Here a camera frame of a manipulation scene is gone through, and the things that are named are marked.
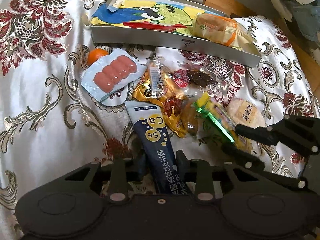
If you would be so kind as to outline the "plastic bag of clothes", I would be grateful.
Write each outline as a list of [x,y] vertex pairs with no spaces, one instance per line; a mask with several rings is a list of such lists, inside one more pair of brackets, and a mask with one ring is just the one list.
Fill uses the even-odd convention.
[[319,0],[271,0],[300,46],[319,62]]

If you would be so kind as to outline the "clear packet dark dried snack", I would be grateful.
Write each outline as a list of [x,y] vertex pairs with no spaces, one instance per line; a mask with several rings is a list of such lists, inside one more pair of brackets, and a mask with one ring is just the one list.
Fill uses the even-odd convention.
[[191,69],[179,69],[173,72],[171,79],[180,88],[186,88],[189,85],[207,88],[215,83],[215,80],[207,73]]

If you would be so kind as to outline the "pink sausage pack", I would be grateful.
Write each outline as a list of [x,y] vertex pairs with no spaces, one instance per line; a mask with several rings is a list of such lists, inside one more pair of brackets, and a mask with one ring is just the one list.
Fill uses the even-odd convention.
[[95,61],[82,77],[82,87],[102,102],[112,93],[141,78],[147,69],[122,49]]

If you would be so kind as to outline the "orange mandarin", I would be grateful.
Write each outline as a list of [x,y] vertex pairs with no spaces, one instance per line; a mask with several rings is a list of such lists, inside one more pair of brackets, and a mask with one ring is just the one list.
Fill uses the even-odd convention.
[[87,65],[88,66],[92,65],[93,63],[95,63],[95,61],[99,60],[101,57],[104,57],[108,54],[109,54],[108,51],[104,49],[101,49],[101,48],[93,49],[88,54]]

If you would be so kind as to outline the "round rice cracker pack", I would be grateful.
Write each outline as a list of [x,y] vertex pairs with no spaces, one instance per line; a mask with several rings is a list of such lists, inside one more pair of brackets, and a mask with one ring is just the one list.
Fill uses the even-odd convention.
[[[265,127],[265,119],[259,109],[247,100],[233,98],[227,106],[227,114],[236,125],[242,124],[250,128]],[[263,155],[256,141],[241,135],[238,136],[238,139],[241,150],[256,157]]]

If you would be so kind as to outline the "red spicy snack packet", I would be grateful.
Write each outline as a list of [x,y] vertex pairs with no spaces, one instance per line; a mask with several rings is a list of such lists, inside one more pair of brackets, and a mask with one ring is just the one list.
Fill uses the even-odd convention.
[[187,26],[183,24],[173,24],[173,25],[161,25],[157,23],[151,23],[148,21],[144,22],[124,22],[123,26],[130,27],[133,29],[148,29],[148,30],[159,30],[159,31],[166,31],[166,32],[173,32],[177,29],[185,29]]

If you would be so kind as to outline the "green label biscuit pack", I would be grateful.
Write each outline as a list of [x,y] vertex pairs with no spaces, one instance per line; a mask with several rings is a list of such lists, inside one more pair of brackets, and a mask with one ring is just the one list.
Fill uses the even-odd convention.
[[180,119],[187,135],[195,137],[197,140],[203,139],[207,136],[204,130],[203,122],[200,114],[194,107],[194,100],[185,100],[182,104]]

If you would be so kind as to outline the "grey tray with cartoon drawing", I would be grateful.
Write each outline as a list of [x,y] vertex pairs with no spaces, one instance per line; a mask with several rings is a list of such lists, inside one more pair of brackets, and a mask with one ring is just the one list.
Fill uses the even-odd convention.
[[94,43],[133,43],[217,56],[254,68],[261,55],[254,44],[240,48],[193,36],[193,19],[225,13],[189,0],[107,0],[91,16]]

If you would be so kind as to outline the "gold foil snack packet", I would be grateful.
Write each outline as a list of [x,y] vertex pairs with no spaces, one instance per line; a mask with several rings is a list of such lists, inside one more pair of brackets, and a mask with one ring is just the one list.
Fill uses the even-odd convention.
[[175,81],[174,72],[157,61],[151,61],[132,93],[132,98],[152,103],[161,109],[165,124],[178,137],[187,129],[182,124],[183,102],[188,99],[187,81]]

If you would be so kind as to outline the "yellow green snack packet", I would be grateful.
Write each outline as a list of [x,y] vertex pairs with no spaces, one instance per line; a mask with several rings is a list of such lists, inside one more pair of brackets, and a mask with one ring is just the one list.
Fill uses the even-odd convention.
[[236,123],[227,114],[223,106],[215,101],[208,92],[204,92],[200,98],[194,102],[197,113],[213,125],[226,138],[227,142],[233,144],[236,148],[251,152],[252,145],[244,137],[235,132]]

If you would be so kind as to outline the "dark blue calcium bar packet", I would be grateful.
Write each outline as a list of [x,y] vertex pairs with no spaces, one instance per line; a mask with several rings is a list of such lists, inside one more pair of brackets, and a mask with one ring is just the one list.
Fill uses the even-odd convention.
[[177,161],[161,109],[135,100],[125,102],[125,107],[151,163],[151,174],[160,193],[188,194],[189,189],[177,170]]

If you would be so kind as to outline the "orange cake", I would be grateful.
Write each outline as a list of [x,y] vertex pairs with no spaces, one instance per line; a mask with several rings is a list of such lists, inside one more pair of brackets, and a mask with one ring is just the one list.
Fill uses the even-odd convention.
[[253,43],[252,35],[240,23],[208,13],[199,13],[192,20],[192,35],[238,50]]

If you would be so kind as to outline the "floral satin sofa cover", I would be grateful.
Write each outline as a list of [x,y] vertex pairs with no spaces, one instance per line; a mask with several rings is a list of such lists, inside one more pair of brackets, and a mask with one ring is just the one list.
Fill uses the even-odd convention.
[[[95,49],[85,16],[106,0],[1,0],[1,239],[20,239],[20,197],[89,161],[134,157],[139,142],[125,101],[134,81],[99,103],[81,87]],[[253,103],[265,124],[283,114],[319,117],[319,104],[283,31],[263,16],[240,18],[262,51],[256,69],[185,50],[120,44],[139,63],[208,71],[227,105]]]

